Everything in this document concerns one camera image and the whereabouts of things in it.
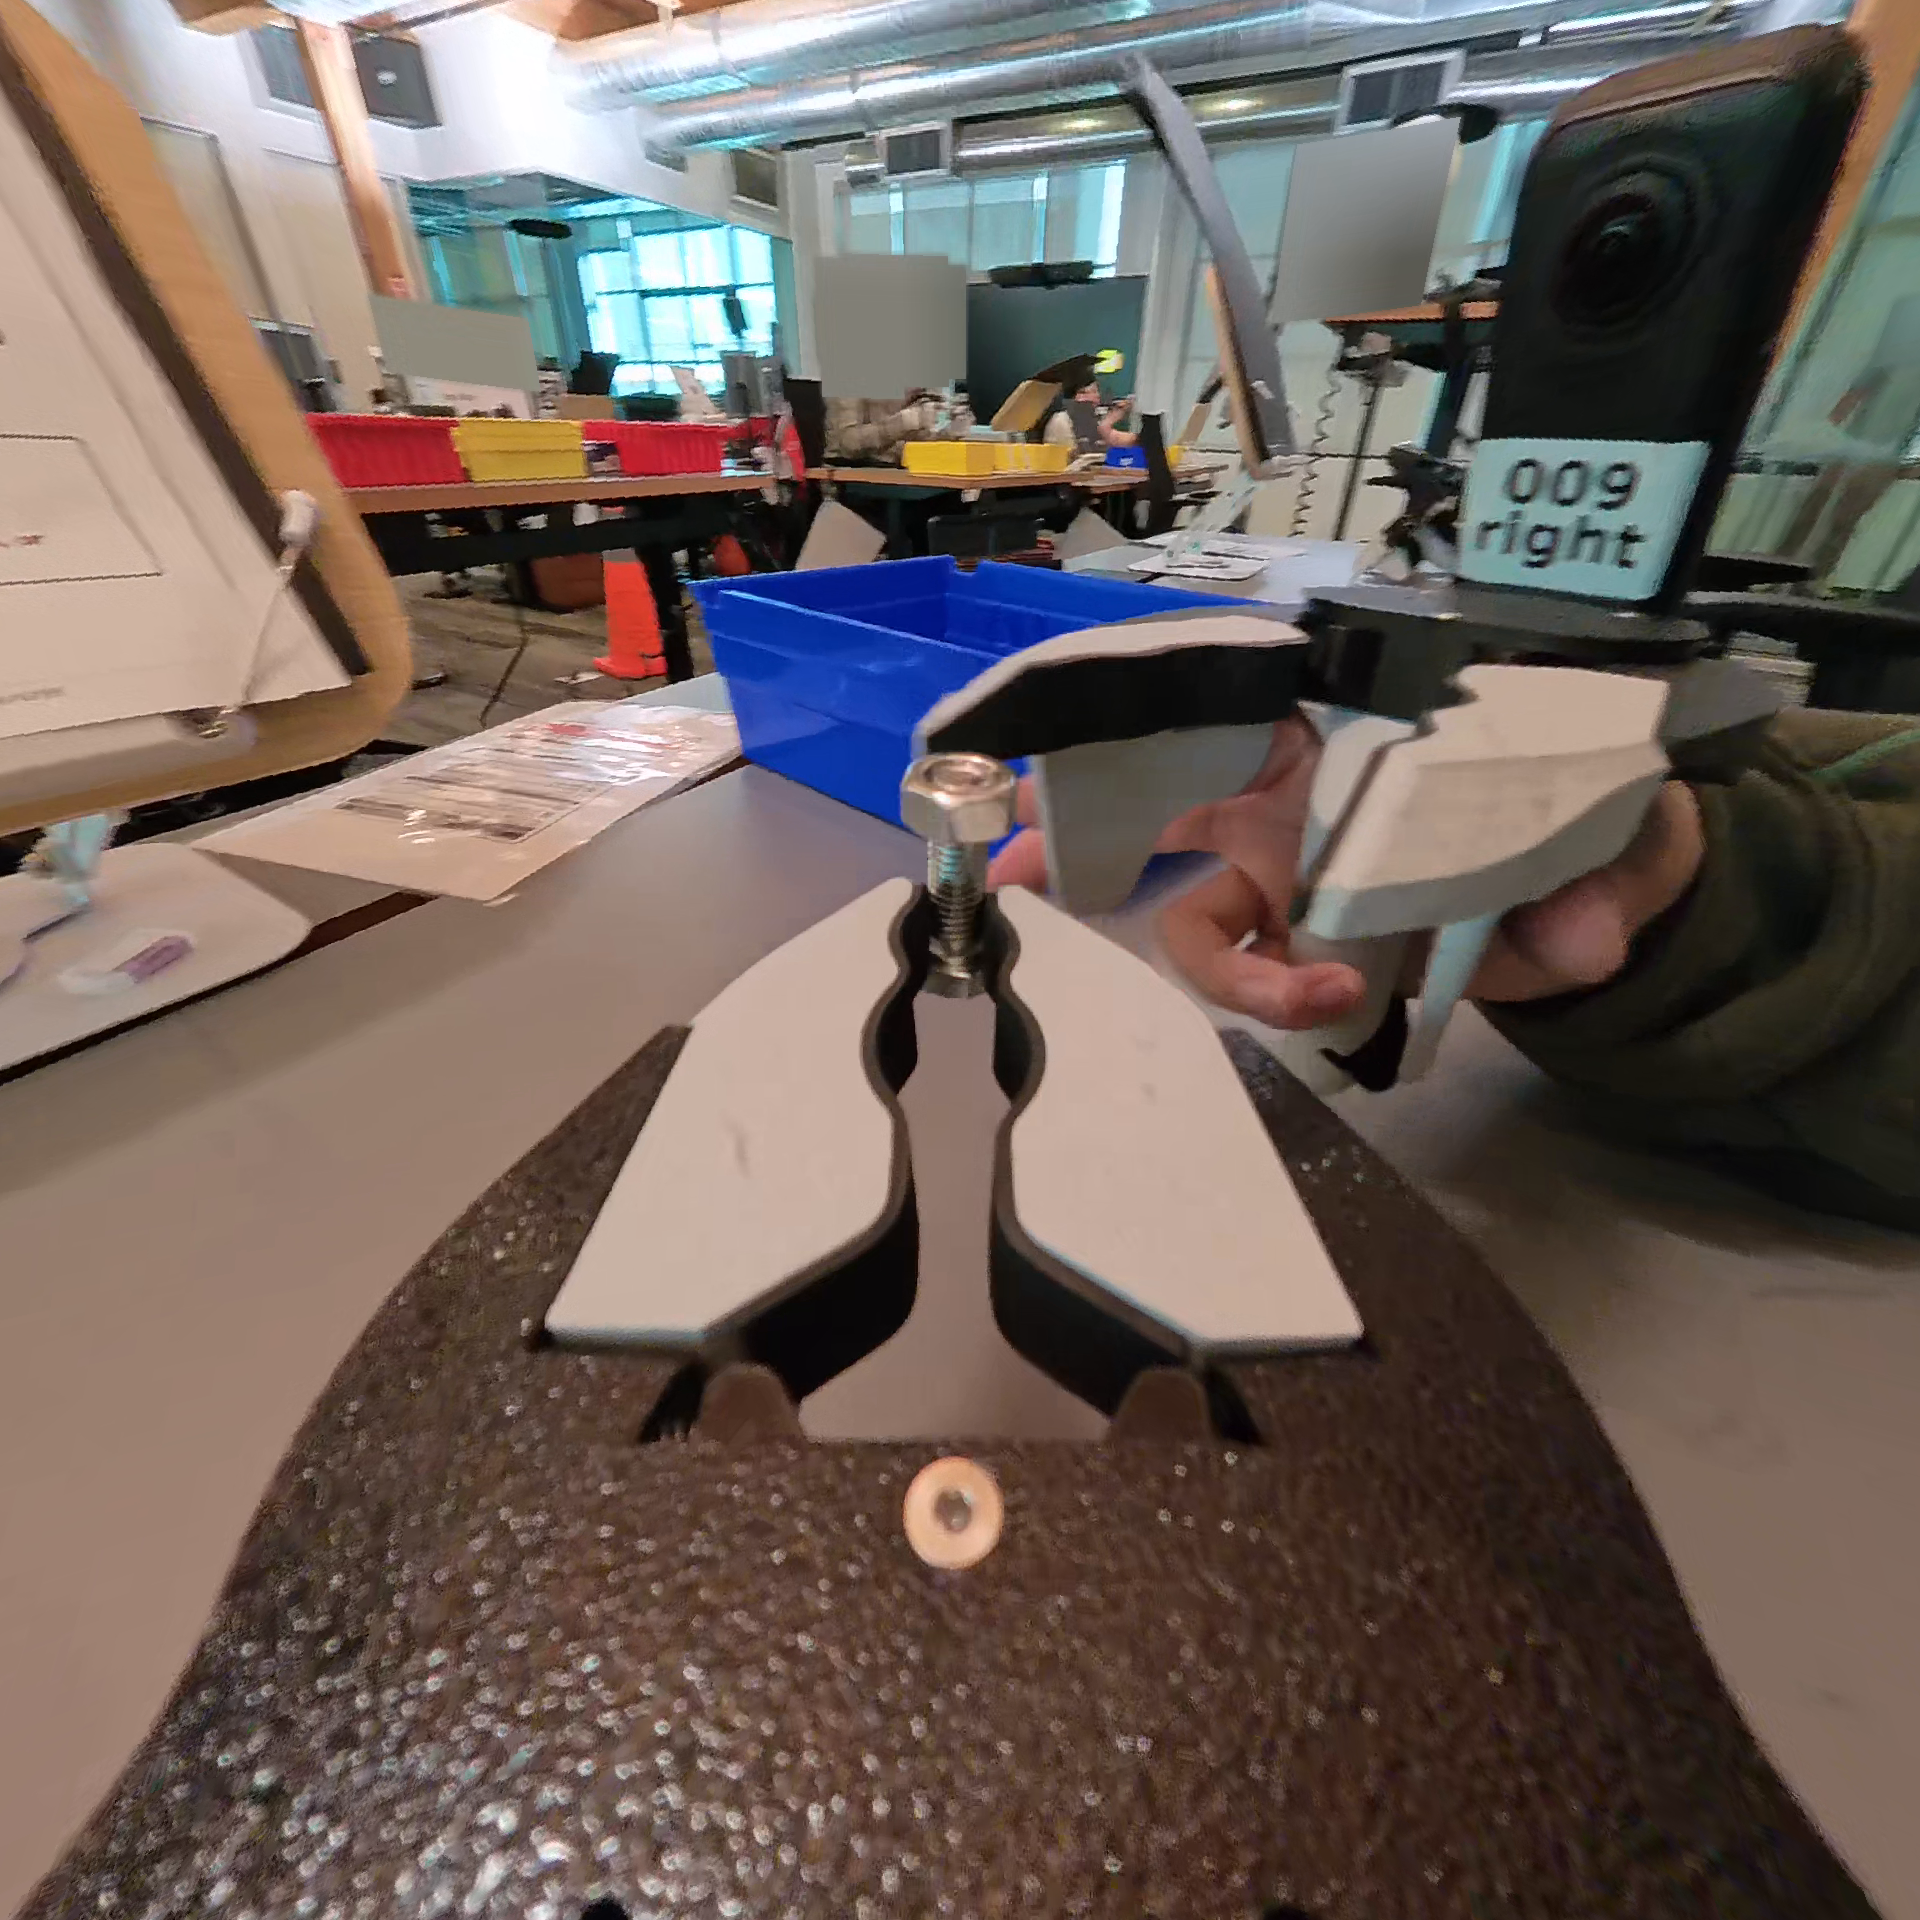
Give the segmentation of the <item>steel hex bolt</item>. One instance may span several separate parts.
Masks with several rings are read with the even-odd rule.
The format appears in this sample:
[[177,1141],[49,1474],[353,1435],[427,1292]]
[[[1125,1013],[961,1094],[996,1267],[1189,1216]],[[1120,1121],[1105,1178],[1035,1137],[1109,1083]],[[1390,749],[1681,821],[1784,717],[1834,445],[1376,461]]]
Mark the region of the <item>steel hex bolt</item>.
[[993,842],[933,842],[925,849],[925,993],[964,1002],[986,993],[979,963]]

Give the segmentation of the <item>wooden standing desk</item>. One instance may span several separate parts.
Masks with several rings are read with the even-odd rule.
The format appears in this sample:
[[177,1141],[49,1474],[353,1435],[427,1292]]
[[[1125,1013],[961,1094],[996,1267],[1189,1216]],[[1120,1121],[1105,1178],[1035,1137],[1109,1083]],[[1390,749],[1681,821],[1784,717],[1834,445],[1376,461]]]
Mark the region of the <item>wooden standing desk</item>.
[[1334,373],[1358,381],[1362,396],[1356,453],[1371,445],[1384,396],[1405,373],[1424,370],[1435,389],[1420,449],[1434,461],[1453,459],[1470,401],[1492,370],[1494,324],[1498,298],[1472,298],[1470,289],[1325,320],[1337,340]]

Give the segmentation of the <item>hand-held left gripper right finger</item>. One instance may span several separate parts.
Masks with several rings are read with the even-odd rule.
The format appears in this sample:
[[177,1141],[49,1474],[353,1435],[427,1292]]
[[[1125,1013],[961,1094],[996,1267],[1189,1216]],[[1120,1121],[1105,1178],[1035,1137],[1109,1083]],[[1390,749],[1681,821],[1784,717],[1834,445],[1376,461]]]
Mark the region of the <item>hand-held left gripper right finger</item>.
[[1345,1354],[1361,1309],[1211,1019],[1028,892],[987,914],[993,1312],[1084,1403],[1153,1370]]

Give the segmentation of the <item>printed instruction sheet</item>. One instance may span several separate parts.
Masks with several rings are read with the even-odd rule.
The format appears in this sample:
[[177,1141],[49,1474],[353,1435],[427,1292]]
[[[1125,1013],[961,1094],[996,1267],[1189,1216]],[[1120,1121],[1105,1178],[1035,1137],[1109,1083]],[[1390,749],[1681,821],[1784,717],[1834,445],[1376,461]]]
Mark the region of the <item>printed instruction sheet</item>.
[[3,128],[3,737],[347,689],[18,108]]

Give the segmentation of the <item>small purple white block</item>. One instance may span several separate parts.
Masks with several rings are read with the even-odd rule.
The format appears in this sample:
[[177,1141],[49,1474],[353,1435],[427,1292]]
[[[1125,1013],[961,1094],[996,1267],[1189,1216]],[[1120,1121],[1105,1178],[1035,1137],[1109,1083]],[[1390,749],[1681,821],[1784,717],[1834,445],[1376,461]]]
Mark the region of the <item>small purple white block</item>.
[[101,1000],[137,993],[177,969],[197,950],[192,936],[179,929],[134,929],[122,939],[85,954],[57,977],[62,993]]

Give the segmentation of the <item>grey office desk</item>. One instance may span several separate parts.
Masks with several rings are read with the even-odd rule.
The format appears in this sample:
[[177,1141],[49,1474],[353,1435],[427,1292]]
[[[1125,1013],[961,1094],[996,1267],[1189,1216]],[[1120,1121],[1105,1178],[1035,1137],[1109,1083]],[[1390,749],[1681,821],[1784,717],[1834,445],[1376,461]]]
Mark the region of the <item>grey office desk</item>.
[[1089,552],[1075,558],[1068,558],[1066,552],[1059,556],[1062,571],[1080,577],[1080,578],[1096,578],[1105,584],[1125,584],[1125,586],[1155,586],[1169,587],[1174,593],[1206,593],[1214,597],[1233,597],[1244,601],[1260,601],[1277,608],[1296,608],[1323,593],[1334,593],[1348,586],[1358,586],[1369,577],[1369,562],[1379,561],[1380,556],[1361,541],[1323,541],[1323,540],[1308,540],[1308,537],[1260,537],[1248,534],[1251,540],[1270,540],[1270,541],[1312,541],[1316,546],[1316,556],[1312,562],[1305,562],[1300,571],[1292,578],[1280,578],[1275,586],[1256,586],[1256,587],[1235,587],[1222,584],[1178,584],[1178,580],[1144,580],[1120,570],[1120,562],[1129,558],[1129,546],[1138,541],[1120,541],[1109,544],[1098,552]]

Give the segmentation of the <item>yellow storage bin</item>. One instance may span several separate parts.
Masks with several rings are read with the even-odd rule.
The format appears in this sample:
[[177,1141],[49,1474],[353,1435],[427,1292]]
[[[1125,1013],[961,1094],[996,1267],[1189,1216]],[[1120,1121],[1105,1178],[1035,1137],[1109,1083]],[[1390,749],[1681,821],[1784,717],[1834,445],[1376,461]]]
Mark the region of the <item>yellow storage bin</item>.
[[467,416],[451,427],[467,482],[512,486],[590,476],[585,436],[568,419]]

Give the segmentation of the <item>person's right hand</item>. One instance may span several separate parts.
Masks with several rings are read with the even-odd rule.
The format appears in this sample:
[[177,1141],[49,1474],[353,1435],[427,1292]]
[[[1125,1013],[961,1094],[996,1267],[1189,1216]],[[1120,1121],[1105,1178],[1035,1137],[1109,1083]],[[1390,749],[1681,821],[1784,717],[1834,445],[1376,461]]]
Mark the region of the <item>person's right hand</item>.
[[[1170,965],[1205,1002],[1283,1032],[1340,1022],[1362,1002],[1353,966],[1305,960],[1290,936],[1318,756],[1318,737],[1305,717],[1277,723],[1257,778],[1240,796],[1192,809],[1158,840],[1158,852],[1218,860],[1211,878],[1161,914]],[[1684,901],[1704,852],[1697,792],[1664,785],[1618,860],[1500,924],[1470,996],[1548,1002],[1610,982],[1642,932]]]

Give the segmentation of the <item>small laminated card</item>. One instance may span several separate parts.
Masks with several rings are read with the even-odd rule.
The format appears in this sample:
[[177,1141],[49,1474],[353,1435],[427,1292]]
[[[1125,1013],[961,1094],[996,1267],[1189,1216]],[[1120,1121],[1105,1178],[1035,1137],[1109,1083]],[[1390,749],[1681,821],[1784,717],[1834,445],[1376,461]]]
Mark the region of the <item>small laminated card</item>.
[[1312,541],[1270,541],[1245,534],[1202,534],[1185,540],[1166,534],[1132,544],[1120,570],[1144,580],[1178,580],[1194,586],[1275,586],[1312,562]]

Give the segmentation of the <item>red storage bin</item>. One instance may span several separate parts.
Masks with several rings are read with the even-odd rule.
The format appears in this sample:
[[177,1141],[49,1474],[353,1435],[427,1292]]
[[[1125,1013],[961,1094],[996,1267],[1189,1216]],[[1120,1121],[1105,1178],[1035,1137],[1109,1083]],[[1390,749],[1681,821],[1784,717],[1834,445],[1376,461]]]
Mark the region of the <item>red storage bin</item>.
[[731,422],[585,421],[584,445],[594,469],[614,461],[630,478],[721,474],[729,459]]
[[304,422],[347,491],[469,482],[449,416],[308,413]]

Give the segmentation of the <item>orange traffic cone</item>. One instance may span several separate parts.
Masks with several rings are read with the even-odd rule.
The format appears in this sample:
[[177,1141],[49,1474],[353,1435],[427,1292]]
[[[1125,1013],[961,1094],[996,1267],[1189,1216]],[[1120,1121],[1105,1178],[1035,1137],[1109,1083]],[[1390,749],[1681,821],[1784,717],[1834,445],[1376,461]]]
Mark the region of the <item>orange traffic cone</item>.
[[638,552],[614,548],[605,554],[604,605],[609,630],[604,654],[593,660],[594,673],[625,684],[667,680],[657,593]]

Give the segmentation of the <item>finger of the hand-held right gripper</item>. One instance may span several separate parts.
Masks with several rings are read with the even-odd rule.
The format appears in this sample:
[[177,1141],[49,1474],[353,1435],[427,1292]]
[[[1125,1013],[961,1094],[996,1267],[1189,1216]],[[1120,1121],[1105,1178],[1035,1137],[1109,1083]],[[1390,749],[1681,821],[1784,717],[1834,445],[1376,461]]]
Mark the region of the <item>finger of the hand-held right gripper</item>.
[[1296,956],[1361,971],[1361,1010],[1292,1042],[1310,1088],[1434,1065],[1500,924],[1618,857],[1668,772],[1664,680],[1480,664],[1422,723],[1325,708]]
[[915,742],[1022,761],[1050,893],[1106,914],[1169,827],[1257,779],[1315,691],[1312,641],[1280,614],[1145,614],[990,666],[923,713]]

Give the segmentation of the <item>open cardboard box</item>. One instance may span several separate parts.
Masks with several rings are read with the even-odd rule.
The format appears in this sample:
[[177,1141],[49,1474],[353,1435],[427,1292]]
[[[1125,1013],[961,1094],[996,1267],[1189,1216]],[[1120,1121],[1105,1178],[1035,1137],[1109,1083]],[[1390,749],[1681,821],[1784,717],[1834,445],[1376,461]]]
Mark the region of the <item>open cardboard box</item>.
[[1046,421],[1092,385],[1098,397],[1098,352],[1076,352],[1022,380],[994,412],[990,427],[1004,436],[1044,436]]

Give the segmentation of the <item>laminated paper sheet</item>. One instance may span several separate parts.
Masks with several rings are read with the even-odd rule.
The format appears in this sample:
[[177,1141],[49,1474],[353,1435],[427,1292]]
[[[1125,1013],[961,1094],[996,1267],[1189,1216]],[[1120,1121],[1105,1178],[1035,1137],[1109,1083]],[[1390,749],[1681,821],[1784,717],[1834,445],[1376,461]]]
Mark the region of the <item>laminated paper sheet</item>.
[[492,902],[736,756],[726,708],[550,706],[228,822],[198,851]]

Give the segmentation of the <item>black monitor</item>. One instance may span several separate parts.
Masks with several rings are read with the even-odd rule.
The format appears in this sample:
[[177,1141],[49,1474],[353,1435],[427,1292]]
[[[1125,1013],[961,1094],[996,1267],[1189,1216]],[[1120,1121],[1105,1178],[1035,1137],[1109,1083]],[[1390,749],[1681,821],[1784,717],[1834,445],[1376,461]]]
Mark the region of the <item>black monitor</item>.
[[1145,277],[1105,277],[1059,285],[966,285],[966,396],[980,422],[1028,378],[1092,356],[1105,397],[1136,393]]

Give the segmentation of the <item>distant black gripper tool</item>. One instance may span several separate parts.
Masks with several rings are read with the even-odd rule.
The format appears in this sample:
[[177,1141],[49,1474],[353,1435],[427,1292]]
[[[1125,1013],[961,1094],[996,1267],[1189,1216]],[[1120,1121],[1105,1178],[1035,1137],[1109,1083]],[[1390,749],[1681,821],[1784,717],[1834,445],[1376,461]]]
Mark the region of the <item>distant black gripper tool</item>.
[[1428,566],[1456,573],[1456,516],[1468,481],[1468,465],[1401,443],[1386,453],[1386,474],[1369,485],[1400,490],[1400,514],[1384,529],[1386,552],[1400,554],[1411,570]]

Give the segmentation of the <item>long wooden table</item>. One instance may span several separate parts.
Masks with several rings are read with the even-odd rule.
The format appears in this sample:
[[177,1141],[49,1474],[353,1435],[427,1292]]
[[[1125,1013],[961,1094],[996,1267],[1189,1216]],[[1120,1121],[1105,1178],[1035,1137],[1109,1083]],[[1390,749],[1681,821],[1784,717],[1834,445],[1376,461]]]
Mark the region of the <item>long wooden table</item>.
[[756,470],[537,478],[504,485],[353,486],[372,546],[394,578],[508,570],[630,552],[657,595],[664,674],[697,674],[675,558],[736,534],[779,486]]

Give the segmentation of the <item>blue plastic bin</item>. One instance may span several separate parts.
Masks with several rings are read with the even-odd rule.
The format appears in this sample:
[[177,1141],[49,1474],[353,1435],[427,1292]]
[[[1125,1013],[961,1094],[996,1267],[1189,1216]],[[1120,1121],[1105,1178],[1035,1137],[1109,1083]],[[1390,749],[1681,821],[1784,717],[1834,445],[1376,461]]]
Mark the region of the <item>blue plastic bin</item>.
[[[923,713],[990,666],[1084,629],[1155,614],[1277,614],[1257,601],[986,562],[899,561],[701,587],[715,668],[745,755],[876,819],[900,822]],[[1006,761],[1028,779],[1027,765]],[[1038,870],[1011,883],[1046,889]]]

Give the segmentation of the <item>steel hex nut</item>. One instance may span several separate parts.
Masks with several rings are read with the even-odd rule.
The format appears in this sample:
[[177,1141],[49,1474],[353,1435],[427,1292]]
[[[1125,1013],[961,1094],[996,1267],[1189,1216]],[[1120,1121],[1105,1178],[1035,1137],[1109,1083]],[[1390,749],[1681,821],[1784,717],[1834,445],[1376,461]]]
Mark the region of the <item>steel hex nut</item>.
[[900,826],[933,849],[990,849],[1018,826],[1019,779],[977,753],[915,758],[900,779]]

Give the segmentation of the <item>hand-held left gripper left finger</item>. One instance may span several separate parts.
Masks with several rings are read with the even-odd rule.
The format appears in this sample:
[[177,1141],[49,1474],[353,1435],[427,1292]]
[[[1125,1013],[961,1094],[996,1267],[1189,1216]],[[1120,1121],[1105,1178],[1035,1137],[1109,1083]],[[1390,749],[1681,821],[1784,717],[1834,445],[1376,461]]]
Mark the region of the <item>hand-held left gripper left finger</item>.
[[571,1354],[803,1402],[899,1333],[921,1226],[900,1091],[920,1065],[921,889],[888,881],[694,1017],[545,1315]]

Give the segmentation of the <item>wooden document stand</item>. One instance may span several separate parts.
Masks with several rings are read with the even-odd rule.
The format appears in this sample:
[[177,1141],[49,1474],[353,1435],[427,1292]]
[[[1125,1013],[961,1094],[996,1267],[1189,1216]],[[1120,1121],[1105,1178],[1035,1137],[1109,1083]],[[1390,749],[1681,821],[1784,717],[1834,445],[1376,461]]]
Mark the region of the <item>wooden document stand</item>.
[[115,728],[5,741],[5,837],[38,832],[25,874],[83,881],[133,809],[340,761],[371,742],[411,680],[394,584],[363,522],[334,482],[304,416],[201,250],[134,113],[33,4],[5,4],[5,106],[18,108],[85,227],[105,240],[108,275],[131,317],[155,326],[154,352],[242,494],[302,490],[321,530],[294,593],[353,668],[347,689],[254,701],[225,741],[192,739],[177,713]]

